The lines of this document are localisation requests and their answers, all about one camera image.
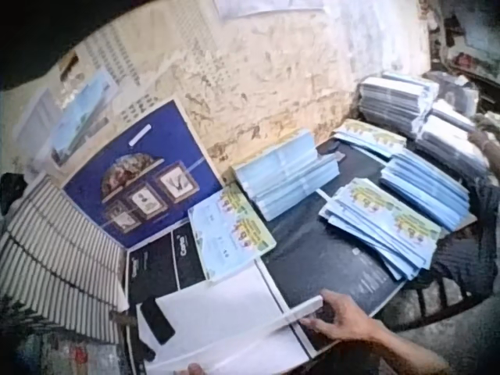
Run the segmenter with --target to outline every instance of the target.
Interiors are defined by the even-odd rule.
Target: picture frame
[[[122,233],[128,233],[139,227],[142,222],[121,202],[115,201],[106,208],[105,216]]]
[[[170,164],[155,175],[158,187],[173,203],[179,203],[200,190],[193,176],[181,161]]]
[[[169,206],[161,199],[151,185],[144,182],[127,193],[127,201],[145,220],[166,211]]]

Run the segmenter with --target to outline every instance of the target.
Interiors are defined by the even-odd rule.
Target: human hand
[[[192,363],[187,370],[180,371],[178,375],[205,375],[205,371],[197,363]]]
[[[300,323],[332,340],[372,341],[383,325],[367,316],[349,295],[323,289],[323,300],[334,310],[333,324],[321,319],[300,319]]]
[[[489,141],[488,135],[480,130],[474,130],[467,136],[469,142],[477,146],[481,151],[484,145]]]

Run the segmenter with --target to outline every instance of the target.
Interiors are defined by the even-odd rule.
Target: stack of booklets
[[[428,80],[427,78],[422,77],[412,77],[407,74],[401,74],[396,72],[383,72],[382,78],[387,80],[398,80],[400,82],[406,82],[408,84],[415,84],[417,86],[422,86],[428,93],[429,96],[432,97],[432,100],[436,100],[439,95],[439,83]]]
[[[386,73],[361,83],[359,108],[371,123],[388,126],[414,138],[435,99],[435,83]]]
[[[488,161],[475,145],[467,140],[468,132],[455,125],[429,116],[416,145],[423,152],[464,177],[473,179],[488,172]]]
[[[450,232],[469,215],[467,189],[411,151],[394,155],[380,181]]]
[[[334,138],[390,158],[406,146],[406,138],[368,123],[347,119],[337,129]]]
[[[367,179],[355,178],[320,210],[376,250],[396,280],[429,269],[441,228]]]
[[[476,126],[471,120],[456,112],[453,107],[443,99],[439,99],[432,105],[430,113],[464,131],[473,131],[476,129]]]
[[[233,166],[248,197],[272,220],[338,176],[334,155],[318,155],[309,130],[298,130]]]

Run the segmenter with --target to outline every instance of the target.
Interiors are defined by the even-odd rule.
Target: table
[[[322,190],[329,196],[353,178],[377,183],[383,164],[371,156],[340,144],[345,154],[340,176]],[[258,267],[281,311],[318,295],[321,288],[351,295],[368,314],[375,314],[402,287],[384,268],[375,251],[351,235],[328,225],[318,216],[324,199],[313,194],[266,225],[277,241],[276,248],[258,261]],[[189,223],[129,254],[128,296],[131,311],[147,297],[174,293],[203,281]],[[321,312],[328,319],[331,311]],[[331,342],[299,324],[291,325],[306,358],[312,359]],[[137,332],[131,332],[132,356],[140,350]],[[137,369],[140,360],[134,360]]]

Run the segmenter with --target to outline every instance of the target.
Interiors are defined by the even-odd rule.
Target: blue poster
[[[71,199],[125,248],[188,217],[222,188],[177,101],[109,142],[66,184]]]

